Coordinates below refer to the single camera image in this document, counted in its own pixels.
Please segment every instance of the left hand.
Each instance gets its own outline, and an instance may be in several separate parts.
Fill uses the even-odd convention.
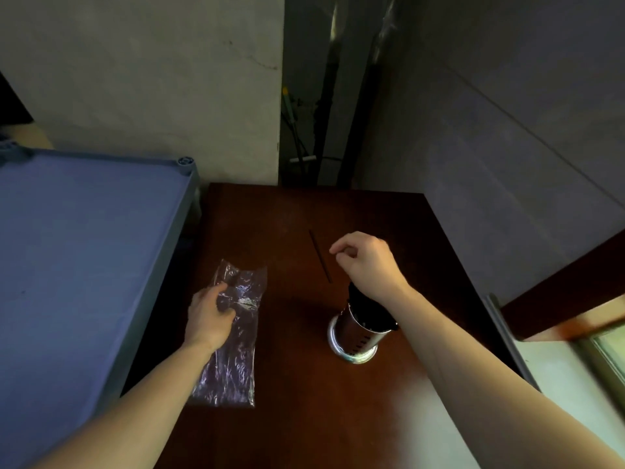
[[[217,310],[217,295],[227,287],[226,283],[220,283],[193,295],[184,331],[185,346],[198,345],[212,354],[226,342],[236,313],[234,309],[220,313]]]

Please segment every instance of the forearm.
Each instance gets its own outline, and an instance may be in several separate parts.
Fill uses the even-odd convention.
[[[384,304],[484,469],[625,466],[418,292],[402,288]]]
[[[210,355],[200,346],[177,350],[35,468],[152,468]]]

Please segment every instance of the wall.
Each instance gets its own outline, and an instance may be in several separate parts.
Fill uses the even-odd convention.
[[[625,2],[401,3],[355,180],[424,192],[506,304],[625,228]]]
[[[0,70],[58,149],[277,182],[284,0],[2,0]]]

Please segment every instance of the hand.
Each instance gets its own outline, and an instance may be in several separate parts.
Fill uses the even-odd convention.
[[[234,309],[220,313],[217,310],[217,295],[227,287],[226,283],[221,283],[193,295],[184,331],[185,346],[198,345],[212,354],[226,342],[236,313]]]
[[[388,244],[372,235],[353,232],[338,239],[330,253],[356,288],[384,306],[394,292],[409,286],[401,274]]]

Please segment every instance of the black lid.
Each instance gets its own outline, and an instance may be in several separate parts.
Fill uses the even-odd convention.
[[[399,329],[386,308],[365,296],[354,283],[349,284],[349,307],[356,322],[369,331],[384,333]]]

